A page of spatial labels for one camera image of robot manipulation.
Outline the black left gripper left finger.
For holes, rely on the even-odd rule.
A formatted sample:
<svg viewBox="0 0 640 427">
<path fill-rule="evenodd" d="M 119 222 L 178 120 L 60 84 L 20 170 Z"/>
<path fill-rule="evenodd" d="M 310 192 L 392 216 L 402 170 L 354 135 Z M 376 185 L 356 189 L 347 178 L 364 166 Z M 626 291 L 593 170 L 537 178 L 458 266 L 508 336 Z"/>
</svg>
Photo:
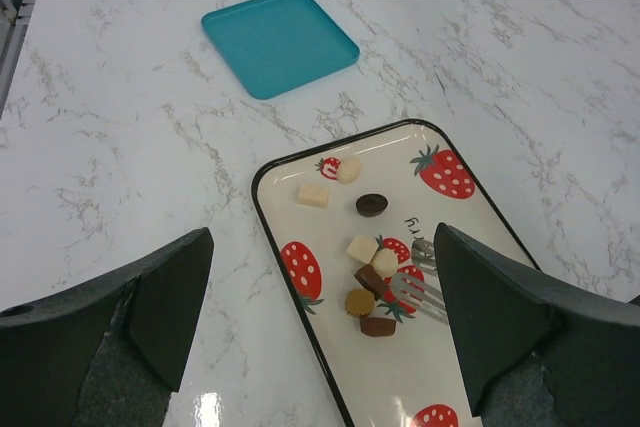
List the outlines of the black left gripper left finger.
<svg viewBox="0 0 640 427">
<path fill-rule="evenodd" d="M 210 275 L 208 228 L 1 313 L 4 426 L 160 426 Z"/>
</svg>

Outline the caramel cup chocolate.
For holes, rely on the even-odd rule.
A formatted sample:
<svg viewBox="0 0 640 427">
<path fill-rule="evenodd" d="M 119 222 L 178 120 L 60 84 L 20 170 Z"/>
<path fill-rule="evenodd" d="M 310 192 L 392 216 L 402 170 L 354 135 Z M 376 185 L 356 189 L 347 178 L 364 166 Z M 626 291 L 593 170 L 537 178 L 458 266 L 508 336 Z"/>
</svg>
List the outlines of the caramel cup chocolate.
<svg viewBox="0 0 640 427">
<path fill-rule="evenodd" d="M 350 290 L 345 298 L 345 311 L 352 317 L 363 318 L 369 316 L 376 305 L 372 292 L 363 288 Z"/>
</svg>

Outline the teal box lid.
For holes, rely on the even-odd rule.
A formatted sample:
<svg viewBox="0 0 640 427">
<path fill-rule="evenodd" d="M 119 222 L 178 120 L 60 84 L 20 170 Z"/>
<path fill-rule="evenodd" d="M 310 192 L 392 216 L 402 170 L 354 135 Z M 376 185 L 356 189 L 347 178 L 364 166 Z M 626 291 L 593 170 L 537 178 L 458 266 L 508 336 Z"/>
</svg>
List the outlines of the teal box lid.
<svg viewBox="0 0 640 427">
<path fill-rule="evenodd" d="M 360 49 L 315 0 L 248 0 L 202 29 L 249 95 L 269 100 L 354 65 Z"/>
</svg>

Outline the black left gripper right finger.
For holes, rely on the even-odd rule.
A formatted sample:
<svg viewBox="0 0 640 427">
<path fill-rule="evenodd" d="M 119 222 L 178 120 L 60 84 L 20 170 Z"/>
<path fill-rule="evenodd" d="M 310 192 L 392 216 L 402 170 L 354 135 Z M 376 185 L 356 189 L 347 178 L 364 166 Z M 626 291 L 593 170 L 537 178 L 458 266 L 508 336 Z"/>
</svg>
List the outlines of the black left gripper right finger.
<svg viewBox="0 0 640 427">
<path fill-rule="evenodd" d="M 441 223 L 437 270 L 469 407 L 485 426 L 636 426 L 639 307 Z"/>
</svg>

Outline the brown cup chocolate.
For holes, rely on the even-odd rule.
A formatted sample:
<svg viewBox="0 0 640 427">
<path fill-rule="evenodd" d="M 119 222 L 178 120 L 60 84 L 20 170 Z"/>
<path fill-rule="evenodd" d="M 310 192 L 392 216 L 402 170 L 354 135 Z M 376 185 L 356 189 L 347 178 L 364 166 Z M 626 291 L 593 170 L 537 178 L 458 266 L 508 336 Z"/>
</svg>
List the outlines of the brown cup chocolate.
<svg viewBox="0 0 640 427">
<path fill-rule="evenodd" d="M 396 332 L 397 321 L 384 317 L 361 317 L 359 319 L 361 332 L 369 337 L 390 337 Z"/>
</svg>

